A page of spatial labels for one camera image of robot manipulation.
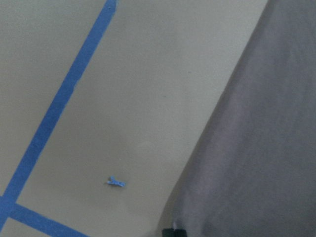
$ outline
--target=gray cloth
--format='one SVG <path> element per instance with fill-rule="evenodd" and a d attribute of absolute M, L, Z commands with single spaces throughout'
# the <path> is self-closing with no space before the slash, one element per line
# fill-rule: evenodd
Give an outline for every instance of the gray cloth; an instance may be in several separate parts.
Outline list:
<path fill-rule="evenodd" d="M 271 0 L 186 171 L 188 237 L 314 237 L 316 1 Z"/>

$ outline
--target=blue tape scrap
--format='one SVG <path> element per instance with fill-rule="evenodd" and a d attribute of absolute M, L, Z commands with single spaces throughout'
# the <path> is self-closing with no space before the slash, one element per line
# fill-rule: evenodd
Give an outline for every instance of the blue tape scrap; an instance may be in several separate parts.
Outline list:
<path fill-rule="evenodd" d="M 16 204 L 25 183 L 36 165 L 51 133 L 53 132 L 77 82 L 85 71 L 95 49 L 107 29 L 116 10 L 117 0 L 107 0 L 84 41 L 77 57 L 57 91 L 35 135 L 16 168 L 3 196 L 0 198 L 0 232 L 11 217 L 53 237 L 86 237 L 71 228 L 47 219 Z"/>
<path fill-rule="evenodd" d="M 110 180 L 108 181 L 108 184 L 114 185 L 114 186 L 120 186 L 120 187 L 124 187 L 125 186 L 124 182 L 115 180 L 114 176 L 110 177 Z"/>

